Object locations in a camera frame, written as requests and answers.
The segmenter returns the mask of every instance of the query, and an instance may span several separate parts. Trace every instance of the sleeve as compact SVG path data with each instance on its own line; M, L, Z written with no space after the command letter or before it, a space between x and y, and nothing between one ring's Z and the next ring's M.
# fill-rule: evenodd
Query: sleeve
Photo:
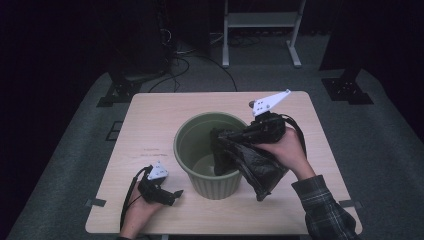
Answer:
M292 186L306 212L306 226L312 239L360 239L355 233L355 219L336 203L322 175Z

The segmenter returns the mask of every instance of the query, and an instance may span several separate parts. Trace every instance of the green bucket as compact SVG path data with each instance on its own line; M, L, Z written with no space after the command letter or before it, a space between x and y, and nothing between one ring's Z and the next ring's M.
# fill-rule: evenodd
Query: green bucket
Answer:
M227 198L237 190L241 180L238 170L215 176L210 131L213 128L242 130L245 127L246 124L233 115L208 112L190 118L178 129L174 139L175 158L201 196L211 200Z

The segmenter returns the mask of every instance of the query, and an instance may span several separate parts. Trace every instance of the black cable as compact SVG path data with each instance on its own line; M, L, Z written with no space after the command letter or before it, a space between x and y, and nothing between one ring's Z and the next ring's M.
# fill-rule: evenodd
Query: black cable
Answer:
M236 82L234 81L234 78L233 78L233 76L224 68L224 67L222 67L221 66L221 64L219 64L219 63L217 63L217 62L215 62L213 59L211 59L211 58L209 58L209 57L206 57L206 56L202 56L202 55L192 55L192 56L185 56L185 57L199 57L199 58L205 58L205 59L207 59L207 60L209 60L209 61L211 61L211 62L213 62L213 63L215 63L219 68L221 68L225 73L227 73L227 75L228 76L230 76L230 79L231 79L231 81L232 81L232 83L233 83L233 86L234 86L234 89L235 89L235 91L236 92L238 92L238 89L237 89L237 85L236 85Z
M149 89L149 91L147 91L148 93L151 93L152 92L152 90L155 88L155 87L157 87L159 84L161 84L161 83L163 83L163 82L165 82L165 81L168 81L168 80L170 80L170 79L174 79L174 81L175 81L175 85L174 85L174 92L176 92L176 90L178 89L178 87L179 87L179 83L178 83L178 81L176 80L176 77L179 77L179 76L181 76L181 75L183 75L184 73L186 73L187 71L188 71L188 69L190 68L190 63L187 61L187 60L185 60L185 59L182 59L182 58L176 58L177 60L181 60L181 61L184 61L186 64L187 64L187 67L186 67L186 69L184 69L184 71L182 71L181 73L179 73L179 74L177 74L177 75L173 75L172 74L172 72L170 72L169 74L171 74L171 77L169 77L169 78L165 78L165 79L163 79L163 80L161 80L161 81L159 81L158 83L156 83L155 85L153 85L153 87L151 87L150 89Z

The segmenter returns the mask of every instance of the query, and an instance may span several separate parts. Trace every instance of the human hand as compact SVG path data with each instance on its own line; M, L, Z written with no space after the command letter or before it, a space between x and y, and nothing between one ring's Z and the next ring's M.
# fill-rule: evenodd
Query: human hand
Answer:
M132 204L127 209L124 224L119 234L121 237L135 239L149 221L150 217L164 206L157 202L146 202L138 191L139 183L140 182L137 182L135 184L134 190L131 193L129 204Z
M293 128L286 127L286 133L278 142L256 144L255 147L272 153L282 165L293 171L298 180L316 176Z

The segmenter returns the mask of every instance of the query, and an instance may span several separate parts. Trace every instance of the table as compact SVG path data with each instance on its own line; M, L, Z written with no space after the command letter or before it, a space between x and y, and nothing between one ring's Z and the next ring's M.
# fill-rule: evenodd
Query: table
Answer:
M141 168L161 161L169 172L162 188L174 192L184 189L172 207L153 216L146 234L307 234L304 210L291 183L292 172L263 202L256 201L253 188L244 178L238 190L223 200L209 200L193 189L187 174L178 165L173 141L178 128L196 114L220 111L238 116L247 124L253 120L248 103L277 92L219 93L141 93L136 94L96 198L104 207L93 206L86 223L90 233L118 233L121 208L133 176ZM305 134L308 159L317 174L323 174L336 201L350 196L335 162L318 116L306 92L292 92L273 112L293 117ZM362 225L354 207L346 210Z
M293 33L290 40L286 41L290 56L295 68L301 68L299 56L294 44L299 33L302 21L303 10L306 0L301 0L297 12L268 12L268 13L230 13L228 11L228 0L224 7L224 44L222 47L222 66L230 65L228 50L228 29L229 28L263 28L263 27L290 27Z

